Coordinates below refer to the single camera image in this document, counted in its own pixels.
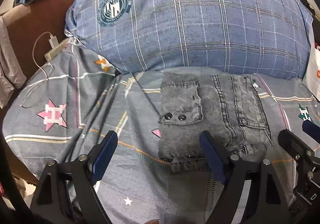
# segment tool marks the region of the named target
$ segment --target white bag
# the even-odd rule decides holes
[[[302,83],[320,100],[320,47],[311,48],[307,72]]]

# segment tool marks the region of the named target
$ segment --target brown chair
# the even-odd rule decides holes
[[[11,45],[27,79],[30,79],[38,69],[32,60],[32,47],[36,38],[41,33],[48,31],[57,36],[59,42],[62,41],[65,38],[63,33],[65,14],[73,2],[74,0],[37,0],[28,6],[16,6],[3,15]],[[35,60],[40,66],[46,62],[44,54],[51,49],[48,39],[49,34],[44,35],[38,41],[35,49]],[[0,109],[1,123],[19,92],[20,90],[15,90],[7,106]],[[37,184],[37,178],[13,154],[4,139],[1,139],[6,148],[11,172],[27,182]]]

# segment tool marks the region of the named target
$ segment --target bedsheet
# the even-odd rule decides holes
[[[49,79],[38,71],[10,107],[3,134],[15,155],[40,177],[46,163],[70,161],[86,154],[109,130],[119,136],[118,147],[103,179],[98,197],[113,223],[203,223],[223,189],[208,169],[174,173],[158,157],[161,83],[164,71],[118,75],[105,72],[104,57],[68,45],[52,66]],[[214,75],[208,67],[177,67],[176,73]],[[277,135],[289,129],[317,153],[319,144],[302,131],[302,122],[319,123],[320,105],[301,79],[252,77],[271,131],[272,161],[289,203],[297,181],[295,161],[277,144]],[[250,184],[239,203],[234,223],[244,211]]]

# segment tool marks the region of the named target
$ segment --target plaid pattern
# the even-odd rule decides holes
[[[209,66],[232,74],[301,78],[311,13],[300,0],[132,0],[129,13],[100,25],[104,0],[76,0],[66,34],[122,72]]]

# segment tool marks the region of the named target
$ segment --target pink star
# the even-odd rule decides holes
[[[151,132],[152,132],[154,135],[156,135],[157,137],[161,138],[161,134],[160,134],[159,129],[153,129]]]
[[[46,132],[48,132],[54,124],[58,124],[60,126],[68,128],[67,123],[61,116],[61,114],[66,109],[67,105],[68,103],[56,107],[51,101],[51,99],[49,99],[48,104],[45,104],[45,110],[37,114],[39,117],[42,117],[44,119],[43,124],[46,125]]]

